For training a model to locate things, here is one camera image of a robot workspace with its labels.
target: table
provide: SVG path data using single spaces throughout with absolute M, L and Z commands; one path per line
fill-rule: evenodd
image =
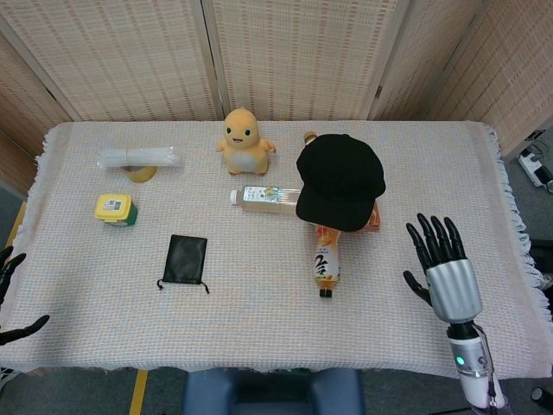
M 421 279 L 404 229 L 416 213 L 448 215 L 474 263 L 500 378 L 550 376 L 551 322 L 527 256 L 493 130 L 472 122 L 261 122 L 273 141 L 266 176 L 230 176 L 215 143 L 221 122 L 67 123 L 51 130 L 15 241 L 28 257 L 0 318 L 4 330 L 42 314 L 37 334 L 0 348 L 3 366 L 396 368 L 455 376 L 445 324 L 405 284 Z M 380 233 L 340 238 L 342 280 L 319 298 L 315 230 L 296 217 L 231 206 L 248 184 L 300 188 L 295 161 L 305 131 L 365 140 L 385 168 Z M 96 165 L 108 147 L 173 145 L 181 168 L 130 182 Z M 103 193 L 132 195 L 135 226 L 93 218 Z M 172 233 L 204 237 L 201 286 L 159 291 Z

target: robotic hand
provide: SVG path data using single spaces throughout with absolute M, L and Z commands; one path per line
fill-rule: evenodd
M 465 397 L 474 412 L 511 414 L 493 371 L 484 330 L 474 323 L 474 318 L 482 311 L 482 302 L 459 231 L 449 218 L 444 219 L 448 234 L 435 216 L 430 218 L 435 232 L 423 214 L 418 214 L 417 218 L 426 244 L 410 223 L 407 231 L 423 266 L 428 289 L 423 288 L 409 271 L 404 272 L 405 281 L 432 307 L 440 320 L 449 323 L 447 333 L 455 365 Z
M 10 281 L 11 276 L 16 270 L 17 266 L 23 262 L 25 259 L 25 254 L 22 253 L 20 255 L 17 255 L 12 260 L 8 261 L 6 264 L 6 259 L 8 259 L 13 252 L 13 247 L 8 247 L 4 249 L 2 252 L 0 252 L 0 308 L 2 306 L 3 300 L 6 297 L 6 292 L 8 291 L 8 288 L 10 287 Z M 0 346 L 3 346 L 6 343 L 14 342 L 15 340 L 22 339 L 23 337 L 27 337 L 28 335 L 32 335 L 36 333 L 38 330 L 46 324 L 46 322 L 50 319 L 50 316 L 42 316 L 38 320 L 36 320 L 33 324 L 30 326 L 24 328 L 24 329 L 15 329 L 11 331 L 6 331 L 4 333 L 0 333 Z

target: drawstring bag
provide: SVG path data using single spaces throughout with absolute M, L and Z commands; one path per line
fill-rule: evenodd
M 157 286 L 161 290 L 164 283 L 177 284 L 202 284 L 201 274 L 204 270 L 204 259 L 206 257 L 207 239 L 195 238 L 193 236 L 171 235 L 165 271 L 163 278 L 157 280 Z

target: yellow box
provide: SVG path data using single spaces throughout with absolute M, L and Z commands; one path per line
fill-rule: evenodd
M 112 225 L 134 225 L 137 220 L 137 207 L 130 195 L 100 195 L 94 216 Z

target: stuffed animal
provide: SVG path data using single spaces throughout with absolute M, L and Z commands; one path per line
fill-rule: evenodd
M 255 173 L 264 175 L 269 167 L 269 152 L 277 151 L 273 143 L 259 136 L 257 120 L 245 108 L 238 108 L 225 118 L 225 138 L 217 143 L 224 151 L 225 163 L 231 175 Z

